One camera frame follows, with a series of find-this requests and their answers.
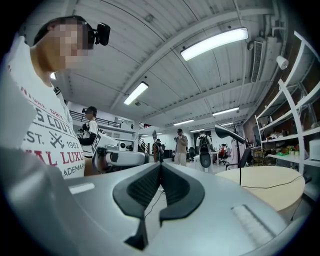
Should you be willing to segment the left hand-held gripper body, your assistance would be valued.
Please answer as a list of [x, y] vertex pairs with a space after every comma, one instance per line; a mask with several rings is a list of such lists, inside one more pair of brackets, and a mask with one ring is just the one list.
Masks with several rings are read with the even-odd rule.
[[112, 173], [128, 167], [120, 162], [120, 156], [124, 152], [120, 151], [119, 142], [105, 133], [98, 132], [91, 150], [92, 165], [98, 173]]

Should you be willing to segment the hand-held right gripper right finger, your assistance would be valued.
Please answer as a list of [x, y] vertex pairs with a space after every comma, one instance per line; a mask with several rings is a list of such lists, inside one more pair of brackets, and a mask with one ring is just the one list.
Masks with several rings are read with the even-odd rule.
[[204, 198], [188, 217], [166, 220], [147, 246], [150, 256], [269, 256], [285, 228], [283, 218], [235, 182], [168, 164], [200, 182]]

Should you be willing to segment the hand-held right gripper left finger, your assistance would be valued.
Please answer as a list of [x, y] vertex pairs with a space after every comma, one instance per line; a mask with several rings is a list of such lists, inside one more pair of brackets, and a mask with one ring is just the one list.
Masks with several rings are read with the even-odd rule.
[[69, 179], [61, 189], [63, 256], [158, 256], [147, 238], [145, 209], [159, 188], [158, 163]]

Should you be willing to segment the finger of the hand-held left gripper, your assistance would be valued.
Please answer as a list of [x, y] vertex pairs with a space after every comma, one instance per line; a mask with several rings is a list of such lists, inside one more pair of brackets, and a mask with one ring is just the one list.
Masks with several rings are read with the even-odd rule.
[[148, 164], [150, 156], [144, 152], [120, 151], [118, 153], [117, 166], [135, 167]]

